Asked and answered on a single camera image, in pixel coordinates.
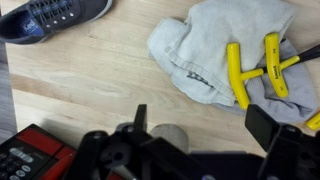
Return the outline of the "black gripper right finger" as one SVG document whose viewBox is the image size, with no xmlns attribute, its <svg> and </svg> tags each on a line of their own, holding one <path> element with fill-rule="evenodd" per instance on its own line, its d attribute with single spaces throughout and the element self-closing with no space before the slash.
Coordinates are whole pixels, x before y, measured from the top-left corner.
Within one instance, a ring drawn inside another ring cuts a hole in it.
<svg viewBox="0 0 320 180">
<path fill-rule="evenodd" d="M 279 130 L 279 124 L 256 104 L 248 106 L 245 127 L 265 152 Z"/>
</svg>

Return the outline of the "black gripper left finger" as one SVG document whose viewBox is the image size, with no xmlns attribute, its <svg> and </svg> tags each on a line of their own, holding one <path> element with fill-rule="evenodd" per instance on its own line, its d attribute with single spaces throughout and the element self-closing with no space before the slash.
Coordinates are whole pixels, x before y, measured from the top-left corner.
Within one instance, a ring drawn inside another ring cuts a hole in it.
<svg viewBox="0 0 320 180">
<path fill-rule="evenodd" d="M 134 118 L 134 126 L 144 131 L 147 130 L 147 105 L 146 104 L 138 105 L 136 115 Z"/>
</svg>

